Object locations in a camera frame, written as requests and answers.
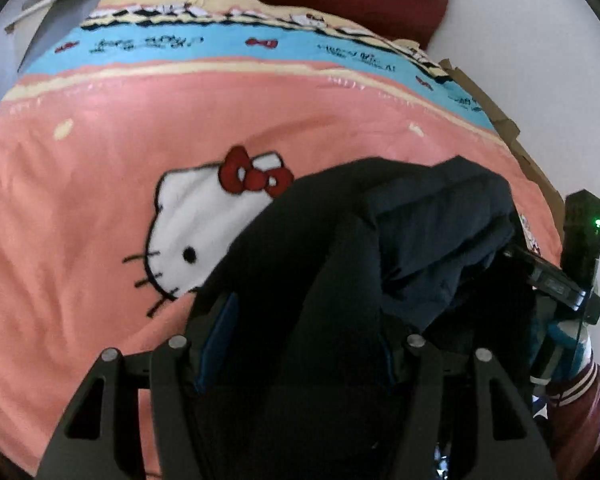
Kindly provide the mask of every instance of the cat eye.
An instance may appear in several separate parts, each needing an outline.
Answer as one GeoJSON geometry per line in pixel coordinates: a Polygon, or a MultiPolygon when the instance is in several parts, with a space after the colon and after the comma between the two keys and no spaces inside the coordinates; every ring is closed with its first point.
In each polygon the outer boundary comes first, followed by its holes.
{"type": "Polygon", "coordinates": [[[187,246],[184,251],[182,251],[182,257],[188,264],[194,264],[198,259],[195,249],[191,246],[187,246]]]}

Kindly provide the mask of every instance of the hello kitty face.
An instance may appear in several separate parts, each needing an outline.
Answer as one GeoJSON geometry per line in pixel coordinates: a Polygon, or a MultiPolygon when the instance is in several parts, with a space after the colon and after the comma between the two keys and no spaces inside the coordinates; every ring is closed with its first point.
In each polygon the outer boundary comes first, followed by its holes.
{"type": "Polygon", "coordinates": [[[302,25],[303,27],[325,28],[327,26],[320,16],[315,16],[309,12],[306,14],[293,15],[291,16],[291,20],[298,25],[302,25]]]}
{"type": "Polygon", "coordinates": [[[146,245],[148,281],[169,300],[196,291],[238,234],[292,181],[277,153],[252,160],[241,146],[221,164],[166,173],[146,245]]]}

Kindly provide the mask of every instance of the bed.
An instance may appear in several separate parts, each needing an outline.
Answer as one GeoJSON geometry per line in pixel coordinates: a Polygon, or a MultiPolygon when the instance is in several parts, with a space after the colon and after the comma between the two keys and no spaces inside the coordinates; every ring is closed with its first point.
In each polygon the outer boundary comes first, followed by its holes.
{"type": "Polygon", "coordinates": [[[529,248],[556,264],[538,186],[417,41],[259,0],[101,0],[0,103],[0,452],[35,474],[99,352],[180,332],[295,178],[456,155],[507,179],[529,248]]]}

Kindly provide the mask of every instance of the red bow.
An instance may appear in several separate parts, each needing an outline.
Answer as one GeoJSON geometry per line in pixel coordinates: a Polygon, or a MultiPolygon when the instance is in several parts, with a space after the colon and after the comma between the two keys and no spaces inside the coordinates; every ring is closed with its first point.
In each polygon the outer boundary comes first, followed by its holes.
{"type": "Polygon", "coordinates": [[[253,163],[242,146],[229,150],[218,170],[220,185],[227,193],[240,195],[244,191],[266,191],[272,198],[279,197],[293,182],[294,176],[287,168],[262,171],[253,163]]]}
{"type": "Polygon", "coordinates": [[[433,86],[431,86],[429,83],[427,83],[426,81],[423,81],[422,79],[420,79],[418,76],[416,76],[416,81],[418,83],[420,83],[422,86],[426,86],[429,90],[431,90],[433,92],[433,86]]]}
{"type": "Polygon", "coordinates": [[[74,46],[76,46],[79,43],[80,43],[80,41],[69,41],[68,43],[65,43],[64,45],[57,47],[54,50],[54,52],[57,54],[58,52],[62,52],[63,50],[67,50],[68,48],[73,48],[74,46]]]}
{"type": "Polygon", "coordinates": [[[244,43],[249,46],[262,45],[267,48],[276,48],[278,46],[278,40],[256,40],[255,38],[249,38],[244,43]]]}

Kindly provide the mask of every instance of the blue stripe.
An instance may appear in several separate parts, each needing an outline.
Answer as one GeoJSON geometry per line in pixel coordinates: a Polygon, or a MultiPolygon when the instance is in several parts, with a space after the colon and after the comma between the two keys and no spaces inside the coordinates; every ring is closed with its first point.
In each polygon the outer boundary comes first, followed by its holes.
{"type": "Polygon", "coordinates": [[[147,61],[186,61],[209,57],[336,62],[358,72],[384,76],[466,120],[493,130],[471,96],[455,82],[437,83],[405,57],[308,30],[286,30],[241,23],[163,23],[140,27],[123,23],[96,30],[74,29],[43,54],[28,74],[57,75],[83,66],[147,61]],[[275,48],[249,45],[250,38],[275,40],[275,48]]]}

